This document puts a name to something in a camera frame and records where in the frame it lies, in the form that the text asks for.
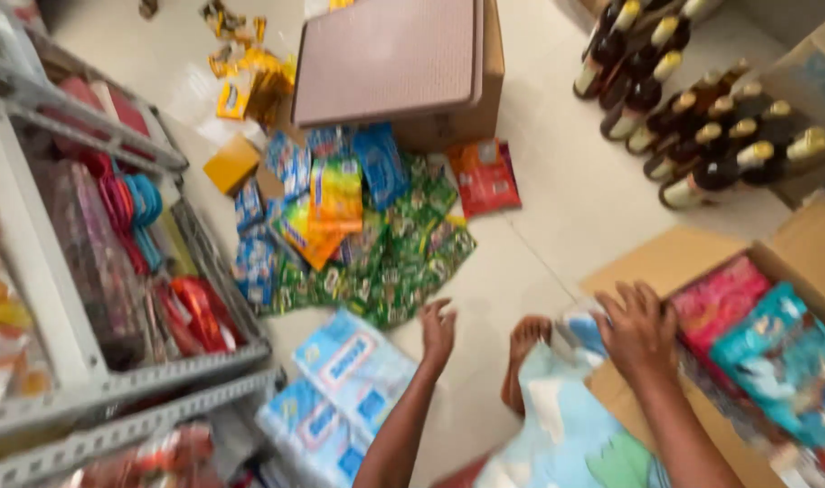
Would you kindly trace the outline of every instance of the open cardboard box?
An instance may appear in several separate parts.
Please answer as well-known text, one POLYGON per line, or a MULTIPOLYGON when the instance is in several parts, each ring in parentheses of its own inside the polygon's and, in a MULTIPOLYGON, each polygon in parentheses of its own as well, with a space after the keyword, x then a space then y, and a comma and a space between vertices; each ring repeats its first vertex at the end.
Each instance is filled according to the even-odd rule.
MULTIPOLYGON (((772 282, 788 281, 825 324, 825 196, 797 210, 769 239, 743 242, 699 228, 677 226, 606 265, 580 287, 613 292, 617 281, 645 280, 662 297, 675 294, 737 254, 746 253, 772 282)), ((588 388, 626 429, 656 451, 635 395, 606 361, 588 378, 588 388)), ((784 486, 759 452, 748 446, 711 401, 690 381, 690 404, 711 440, 747 488, 784 486)))

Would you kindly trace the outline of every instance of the pink packaging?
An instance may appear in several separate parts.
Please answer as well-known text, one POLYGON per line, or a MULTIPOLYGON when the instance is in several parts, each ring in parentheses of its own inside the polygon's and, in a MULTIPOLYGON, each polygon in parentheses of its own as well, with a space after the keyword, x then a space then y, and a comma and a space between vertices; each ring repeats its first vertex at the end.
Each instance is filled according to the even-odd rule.
POLYGON ((713 342, 749 314, 770 288, 767 278, 742 255, 672 298, 684 344, 730 394, 742 395, 707 353, 713 342))

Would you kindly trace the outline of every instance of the person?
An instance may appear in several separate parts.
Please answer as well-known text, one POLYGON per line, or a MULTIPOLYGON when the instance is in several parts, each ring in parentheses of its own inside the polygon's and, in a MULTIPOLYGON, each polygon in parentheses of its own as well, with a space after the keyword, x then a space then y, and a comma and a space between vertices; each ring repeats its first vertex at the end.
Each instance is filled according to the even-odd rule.
MULTIPOLYGON (((653 433, 660 458, 657 460, 652 454, 649 454, 638 441, 631 438, 625 431, 622 431, 621 438, 624 440, 621 444, 628 446, 635 443, 639 447, 628 446, 627 449, 635 449, 633 450, 635 454, 643 450, 647 453, 649 459, 656 461, 659 466, 664 466, 664 471, 667 473, 667 479, 660 474, 660 479, 656 483, 646 481, 639 483, 639 485, 676 487, 704 485, 706 488, 738 488, 742 486, 732 468, 723 459, 723 456, 702 428, 678 383, 675 349, 675 335, 678 324, 676 311, 670 305, 663 307, 660 298, 646 283, 638 282, 631 286, 619 282, 616 289, 622 298, 623 305, 608 294, 595 294, 607 316, 596 313, 593 316, 610 359, 635 392, 641 410, 644 412, 650 426, 651 433, 653 433)), ((423 306, 420 310, 418 317, 423 329, 424 357, 405 393, 385 419, 385 423, 364 456, 353 488, 409 486, 429 403, 437 379, 449 361, 454 346, 457 312, 444 311, 449 303, 449 299, 440 299, 423 306)), ((502 400, 509 408, 519 415, 526 414, 528 416, 527 420, 530 416, 536 415, 539 417, 537 421, 540 426, 545 427, 548 427, 546 422, 548 418, 545 417, 553 414, 553 412, 527 413, 525 411, 531 408, 538 410, 539 405, 535 400, 529 400, 531 398, 529 390, 525 394, 519 376, 523 376, 525 373, 528 376, 530 374, 541 374, 542 371, 545 371, 537 364, 541 361, 537 361, 533 356, 540 355, 540 353, 554 356, 550 348, 544 345, 550 340, 551 329, 549 319, 536 316, 525 317, 515 327, 510 336, 509 367, 501 391, 502 400)), ((562 368, 560 371, 574 371, 565 365, 560 366, 560 368, 562 368)), ((554 370, 552 368, 548 371, 548 374, 553 374, 554 370)), ((610 418, 610 422, 616 425, 613 428, 608 427, 612 429, 608 434, 611 437, 605 438, 605 442, 602 442, 601 438, 594 439, 594 442, 600 445, 606 444, 608 449, 611 450, 616 449, 618 443, 614 441, 616 438, 614 429, 622 430, 622 427, 619 427, 616 420, 613 420, 610 414, 601 405, 598 405, 592 394, 587 395, 589 398, 584 396, 581 390, 583 392, 586 392, 586 390, 583 389, 584 386, 581 380, 569 382, 569 384, 578 384, 578 388, 580 388, 572 391, 570 397, 573 404, 577 403, 579 405, 576 410, 582 411, 578 414, 582 419, 578 421, 581 424, 590 420, 608 423, 607 418, 610 418), (597 408, 602 413, 593 413, 590 416, 589 412, 596 411, 597 408)), ((560 408, 567 410, 564 404, 560 404, 560 408)), ((569 412, 558 412, 558 415, 564 417, 570 414, 569 412)), ((586 480, 589 485, 634 485, 628 482, 625 477, 614 476, 611 476, 610 479, 619 481, 609 483, 608 471, 613 474, 613 466, 620 463, 602 463, 602 460, 610 455, 606 449, 600 447, 600 451, 597 451, 592 458, 587 454, 587 458, 581 458, 582 461, 587 460, 584 463, 577 462, 579 458, 572 458, 571 456, 575 455, 573 452, 567 452, 567 450, 573 449, 559 446, 559 444, 566 444, 589 448, 589 442, 584 444, 582 441, 585 439, 577 437, 579 435, 580 437, 595 437, 599 435, 597 429, 582 426, 579 433, 578 426, 570 422, 564 422, 559 427, 545 428, 545 431, 552 434, 550 438, 545 436, 548 438, 547 442, 543 443, 540 436, 537 441, 532 444, 528 443, 526 447, 530 459, 538 457, 546 460, 576 460, 575 462, 563 463, 564 465, 546 466, 544 471, 549 471, 547 476, 559 477, 555 473, 565 470, 573 471, 571 476, 567 475, 569 477, 565 479, 569 479, 569 483, 575 486, 584 484, 579 481, 581 479, 586 480), (570 427, 576 427, 575 433, 570 432, 570 427), (556 436, 555 432, 557 431, 559 431, 559 436, 564 437, 558 442, 552 443, 551 438, 556 436), (529 455, 530 446, 541 452, 537 452, 536 456, 529 455), (550 454, 548 452, 554 452, 555 454, 549 458, 550 454), (600 462, 604 467, 600 470, 596 466, 596 462, 600 462), (577 472, 579 470, 585 471, 583 478, 577 477, 580 476, 577 472)), ((523 437, 527 431, 529 429, 525 423, 525 427, 518 437, 523 437)), ((507 449, 512 448, 513 443, 516 443, 515 440, 509 443, 507 449)), ((489 464, 494 464, 492 461, 495 457, 491 458, 489 464)), ((533 471, 542 471, 542 469, 537 468, 533 471)), ((530 476, 529 472, 530 469, 527 468, 525 476, 530 476)), ((483 473, 479 474, 478 485, 497 484, 482 482, 483 476, 483 473)), ((502 485, 506 485, 505 480, 508 478, 505 475, 501 476, 504 481, 502 485)))

